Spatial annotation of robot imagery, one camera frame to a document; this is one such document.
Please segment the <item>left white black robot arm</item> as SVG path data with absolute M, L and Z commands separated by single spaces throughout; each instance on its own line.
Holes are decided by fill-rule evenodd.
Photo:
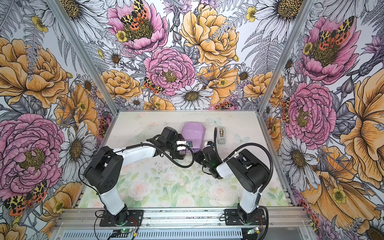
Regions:
M 191 167 L 197 158 L 181 134 L 171 127 L 165 127 L 161 134 L 136 145 L 122 149 L 104 146 L 91 159 L 83 176 L 99 196 L 105 209 L 103 217 L 111 225 L 139 225 L 130 216 L 118 192 L 118 179 L 123 167 L 157 156 L 165 157 L 183 169 Z

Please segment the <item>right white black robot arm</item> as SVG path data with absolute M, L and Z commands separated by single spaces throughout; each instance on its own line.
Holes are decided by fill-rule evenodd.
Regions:
M 270 166 L 264 164 L 247 147 L 257 147 L 268 157 Z M 205 147 L 195 157 L 195 161 L 209 171 L 215 179 L 223 179 L 234 175 L 243 187 L 243 195 L 238 203 L 238 218 L 244 225 L 249 225 L 257 219 L 260 213 L 259 202 L 264 189 L 271 181 L 274 163 L 270 152 L 257 143 L 246 143 L 237 147 L 225 159 L 220 159 L 216 149 Z

